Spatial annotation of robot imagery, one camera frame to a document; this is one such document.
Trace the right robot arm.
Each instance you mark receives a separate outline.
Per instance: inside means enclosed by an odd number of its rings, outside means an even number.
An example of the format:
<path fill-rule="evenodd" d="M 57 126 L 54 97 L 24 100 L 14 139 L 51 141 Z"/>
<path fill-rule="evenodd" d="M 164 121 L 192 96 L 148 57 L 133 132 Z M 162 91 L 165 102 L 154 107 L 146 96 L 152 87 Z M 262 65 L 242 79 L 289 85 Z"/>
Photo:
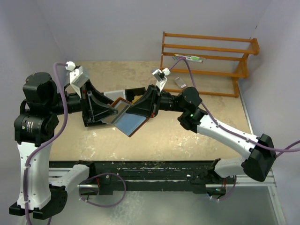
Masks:
<path fill-rule="evenodd" d="M 154 118 L 160 110 L 180 112 L 178 121 L 185 130 L 217 140 L 240 155 L 238 158 L 214 160 L 208 171 L 211 182 L 220 183 L 224 178 L 235 175 L 247 175 L 264 182 L 277 158 L 271 151 L 274 147 L 271 137 L 247 134 L 224 124 L 211 116 L 208 110 L 201 109 L 201 103 L 199 92 L 194 87 L 185 88 L 174 96 L 150 85 L 126 112 L 147 119 Z"/>

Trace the gold credit card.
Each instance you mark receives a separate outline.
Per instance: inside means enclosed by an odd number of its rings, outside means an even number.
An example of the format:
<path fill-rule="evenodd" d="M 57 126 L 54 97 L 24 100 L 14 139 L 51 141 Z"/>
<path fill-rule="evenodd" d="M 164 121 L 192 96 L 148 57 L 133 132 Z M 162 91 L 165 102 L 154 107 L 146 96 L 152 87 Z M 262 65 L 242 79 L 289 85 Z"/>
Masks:
<path fill-rule="evenodd" d="M 104 124 L 114 124 L 128 108 L 128 105 L 118 105 L 118 107 L 116 107 L 118 112 L 115 115 L 104 118 L 101 122 Z"/>

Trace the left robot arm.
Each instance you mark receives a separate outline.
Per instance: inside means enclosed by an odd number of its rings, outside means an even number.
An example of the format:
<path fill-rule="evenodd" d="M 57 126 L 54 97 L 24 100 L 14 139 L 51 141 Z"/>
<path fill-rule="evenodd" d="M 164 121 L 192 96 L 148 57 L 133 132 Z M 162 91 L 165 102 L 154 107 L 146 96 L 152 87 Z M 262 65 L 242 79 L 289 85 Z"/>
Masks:
<path fill-rule="evenodd" d="M 49 157 L 59 115 L 81 112 L 86 126 L 97 125 L 117 111 L 113 101 L 97 91 L 90 81 L 80 93 L 58 93 L 57 85 L 45 72 L 29 75 L 22 88 L 25 99 L 15 119 L 15 140 L 20 154 L 21 186 L 19 198 L 9 207 L 9 213 L 27 220 L 50 220 L 65 207 L 70 192 L 82 181 L 96 180 L 93 162 L 78 161 L 58 181 L 49 181 Z"/>

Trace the brown leather card holder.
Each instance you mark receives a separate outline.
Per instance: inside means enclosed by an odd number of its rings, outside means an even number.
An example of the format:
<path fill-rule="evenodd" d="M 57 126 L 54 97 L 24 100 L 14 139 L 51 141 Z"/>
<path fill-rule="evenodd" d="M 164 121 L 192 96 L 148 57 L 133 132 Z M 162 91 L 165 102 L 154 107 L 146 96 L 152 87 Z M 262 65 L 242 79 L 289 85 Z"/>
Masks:
<path fill-rule="evenodd" d="M 128 105 L 129 107 L 133 105 L 131 102 L 118 98 L 112 104 L 112 107 L 116 109 L 118 105 Z M 147 121 L 148 117 L 134 115 L 126 113 L 126 111 L 121 115 L 121 117 L 113 124 L 118 130 L 124 133 L 126 136 L 133 136 Z"/>

